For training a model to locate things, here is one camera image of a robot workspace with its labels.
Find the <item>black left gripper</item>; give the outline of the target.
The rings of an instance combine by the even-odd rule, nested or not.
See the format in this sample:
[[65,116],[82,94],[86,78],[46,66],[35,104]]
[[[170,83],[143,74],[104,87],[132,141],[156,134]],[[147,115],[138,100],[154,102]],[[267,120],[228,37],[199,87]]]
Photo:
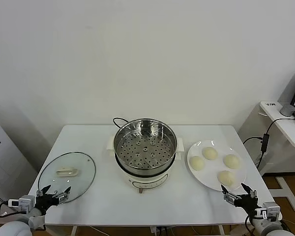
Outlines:
[[47,210],[52,206],[63,204],[68,200],[71,187],[66,188],[63,192],[58,194],[46,194],[51,185],[47,185],[36,192],[35,208],[38,209],[42,215],[45,215]]

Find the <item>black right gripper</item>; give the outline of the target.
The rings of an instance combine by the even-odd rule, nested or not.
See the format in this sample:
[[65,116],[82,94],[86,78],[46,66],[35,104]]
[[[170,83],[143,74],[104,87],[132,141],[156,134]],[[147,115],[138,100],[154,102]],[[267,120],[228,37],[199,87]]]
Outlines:
[[230,204],[234,204],[235,202],[235,207],[243,208],[247,215],[255,216],[256,209],[259,208],[257,191],[251,189],[248,185],[244,183],[241,183],[241,186],[246,193],[242,195],[235,195],[229,192],[225,186],[221,185],[223,198],[224,200],[226,200],[226,202]]

